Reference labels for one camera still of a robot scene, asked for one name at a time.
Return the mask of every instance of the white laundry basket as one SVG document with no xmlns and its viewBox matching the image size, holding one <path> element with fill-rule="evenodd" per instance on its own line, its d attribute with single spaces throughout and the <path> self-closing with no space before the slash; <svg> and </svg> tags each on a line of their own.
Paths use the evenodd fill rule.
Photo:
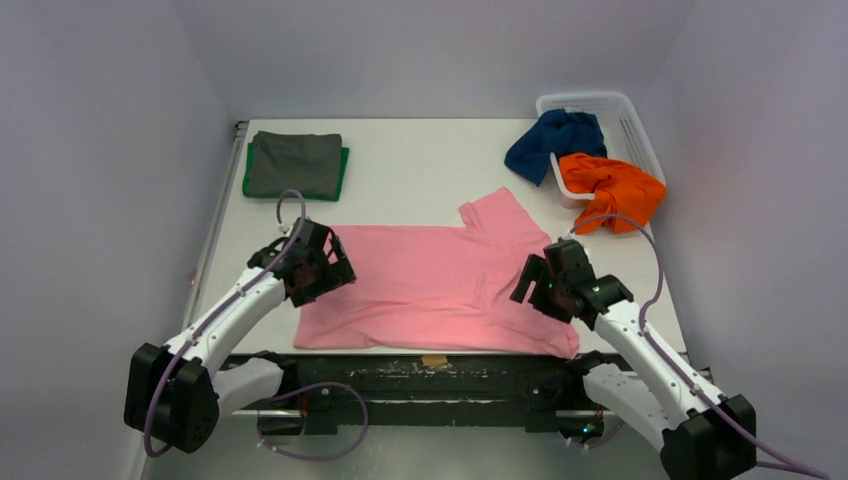
<svg viewBox="0 0 848 480">
<path fill-rule="evenodd" d="M 586 112 L 598 117 L 604 144 L 609 158 L 636 165 L 643 172 L 653 175 L 665 184 L 657 155 L 645 134 L 642 121 L 633 108 L 633 103 L 618 92 L 557 93 L 544 95 L 536 100 L 536 112 L 541 116 L 548 110 L 564 108 L 568 112 Z M 551 167 L 559 186 L 563 205 L 577 208 L 595 198 L 594 193 L 572 193 L 565 188 L 559 159 L 551 153 Z"/>
</svg>

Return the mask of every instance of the folded clothing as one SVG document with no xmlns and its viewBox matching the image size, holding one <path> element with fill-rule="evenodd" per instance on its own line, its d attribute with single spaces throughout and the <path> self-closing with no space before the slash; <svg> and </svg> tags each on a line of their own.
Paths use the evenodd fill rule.
<svg viewBox="0 0 848 480">
<path fill-rule="evenodd" d="M 572 153 L 606 157 L 604 134 L 591 113 L 548 110 L 506 152 L 504 163 L 538 187 L 548 174 L 551 152 L 556 158 Z"/>
<path fill-rule="evenodd" d="M 242 193 L 276 198 L 294 188 L 305 198 L 337 201 L 350 151 L 342 137 L 258 132 L 247 146 Z"/>
<path fill-rule="evenodd" d="M 550 237 L 505 188 L 459 211 L 464 227 L 333 226 L 357 280 L 302 307 L 295 347 L 573 358 L 571 325 L 509 299 L 527 255 Z"/>
<path fill-rule="evenodd" d="M 665 198 L 662 182 L 620 160 L 575 153 L 560 158 L 559 169 L 570 192 L 595 193 L 595 199 L 574 221 L 575 225 L 597 215 L 617 213 L 645 226 Z M 602 225 L 613 233 L 636 230 L 628 222 L 607 218 L 589 222 L 578 228 L 577 233 L 589 233 Z"/>
</svg>

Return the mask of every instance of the folded gray shirt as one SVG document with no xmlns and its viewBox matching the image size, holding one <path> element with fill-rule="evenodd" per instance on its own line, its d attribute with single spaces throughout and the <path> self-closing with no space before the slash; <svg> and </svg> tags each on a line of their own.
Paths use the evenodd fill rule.
<svg viewBox="0 0 848 480">
<path fill-rule="evenodd" d="M 253 161 L 245 195 L 275 197 L 287 188 L 305 195 L 333 196 L 339 183 L 342 136 L 279 135 L 253 137 Z"/>
</svg>

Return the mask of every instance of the tabletop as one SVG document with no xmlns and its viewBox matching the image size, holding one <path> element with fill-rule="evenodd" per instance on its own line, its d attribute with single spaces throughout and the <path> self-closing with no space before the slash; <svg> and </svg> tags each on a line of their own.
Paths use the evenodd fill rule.
<svg viewBox="0 0 848 480">
<path fill-rule="evenodd" d="M 325 225 L 463 226 L 459 206 L 500 187 L 507 187 L 551 238 L 565 235 L 581 213 L 559 203 L 553 175 L 540 187 L 504 164 L 507 149 L 534 123 L 528 119 L 338 119 L 252 120 L 246 139 L 258 131 L 287 134 L 339 133 L 350 157 L 338 202 L 308 201 L 307 215 Z M 206 312 L 237 280 L 245 262 L 279 236 L 275 202 L 245 198 L 241 192 L 246 148 L 241 148 L 234 181 L 225 192 L 223 210 L 204 267 L 199 272 L 196 315 Z M 610 149 L 610 157 L 615 157 Z M 297 202 L 285 202 L 289 222 L 299 215 Z M 613 235 L 598 231 L 579 237 L 595 272 L 617 276 L 637 302 L 650 298 L 657 284 L 657 263 L 650 245 L 638 233 Z M 649 321 L 674 348 L 686 352 L 677 315 L 664 285 Z M 433 350 L 374 347 L 354 350 L 303 350 L 293 346 L 299 311 L 286 302 L 245 336 L 233 353 L 271 350 L 281 354 L 427 354 Z M 580 353 L 614 353 L 607 342 L 582 322 Z M 486 352 L 444 352 L 474 353 Z"/>
</svg>

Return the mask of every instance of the pink shirt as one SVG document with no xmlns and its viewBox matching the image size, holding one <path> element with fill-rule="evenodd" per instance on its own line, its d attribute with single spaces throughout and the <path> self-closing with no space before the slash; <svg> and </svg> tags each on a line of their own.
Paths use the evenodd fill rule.
<svg viewBox="0 0 848 480">
<path fill-rule="evenodd" d="M 506 188 L 459 213 L 465 227 L 334 226 L 357 280 L 303 306 L 295 346 L 573 358 L 571 325 L 509 299 L 527 255 L 550 237 Z"/>
</svg>

